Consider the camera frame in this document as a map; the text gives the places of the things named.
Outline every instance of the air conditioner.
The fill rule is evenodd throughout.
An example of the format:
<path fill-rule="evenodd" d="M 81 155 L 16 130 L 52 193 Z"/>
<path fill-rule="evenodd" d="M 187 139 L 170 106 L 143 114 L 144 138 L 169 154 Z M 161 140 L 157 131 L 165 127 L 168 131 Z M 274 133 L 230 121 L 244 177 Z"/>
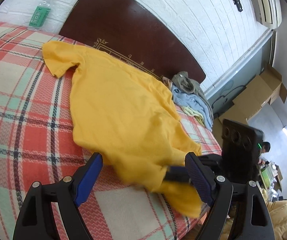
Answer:
<path fill-rule="evenodd" d="M 275 29 L 281 23 L 280 0 L 252 0 L 256 20 L 262 25 Z"/>

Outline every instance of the silver screw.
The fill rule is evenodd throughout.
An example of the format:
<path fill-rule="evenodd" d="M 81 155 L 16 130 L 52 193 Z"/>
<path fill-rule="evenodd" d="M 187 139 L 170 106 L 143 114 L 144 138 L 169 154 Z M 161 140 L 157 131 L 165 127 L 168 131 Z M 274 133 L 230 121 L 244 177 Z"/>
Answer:
<path fill-rule="evenodd" d="M 251 187 L 255 187 L 257 184 L 256 184 L 253 180 L 250 180 L 250 181 L 249 181 L 249 185 L 250 185 Z"/>
<path fill-rule="evenodd" d="M 32 183 L 32 187 L 39 187 L 40 182 L 39 181 L 35 181 L 34 183 Z"/>
<path fill-rule="evenodd" d="M 226 179 L 223 176 L 218 176 L 217 180 L 220 181 L 220 182 L 224 182 Z"/>
<path fill-rule="evenodd" d="M 72 180 L 71 176 L 66 176 L 66 177 L 63 178 L 64 182 L 70 182 L 71 180 Z"/>

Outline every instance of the white brick wall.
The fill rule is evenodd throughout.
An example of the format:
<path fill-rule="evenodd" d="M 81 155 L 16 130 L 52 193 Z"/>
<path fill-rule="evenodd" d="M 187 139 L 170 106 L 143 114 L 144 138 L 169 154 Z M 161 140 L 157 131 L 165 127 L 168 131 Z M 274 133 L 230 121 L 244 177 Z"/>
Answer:
<path fill-rule="evenodd" d="M 0 21 L 28 25 L 40 0 L 5 0 Z M 209 88 L 255 41 L 266 27 L 255 20 L 250 0 L 238 12 L 232 0 L 137 0 L 186 45 L 206 73 Z M 44 29 L 58 33 L 77 0 L 55 0 Z"/>

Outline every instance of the brown wooden board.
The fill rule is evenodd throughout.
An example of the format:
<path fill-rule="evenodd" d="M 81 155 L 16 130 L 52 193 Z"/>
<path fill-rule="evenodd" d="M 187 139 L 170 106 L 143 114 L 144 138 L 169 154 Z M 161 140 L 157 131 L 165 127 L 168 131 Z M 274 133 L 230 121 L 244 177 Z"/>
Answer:
<path fill-rule="evenodd" d="M 108 52 L 160 79 L 179 71 L 201 83 L 202 68 L 188 49 L 135 0 L 79 0 L 60 35 Z"/>

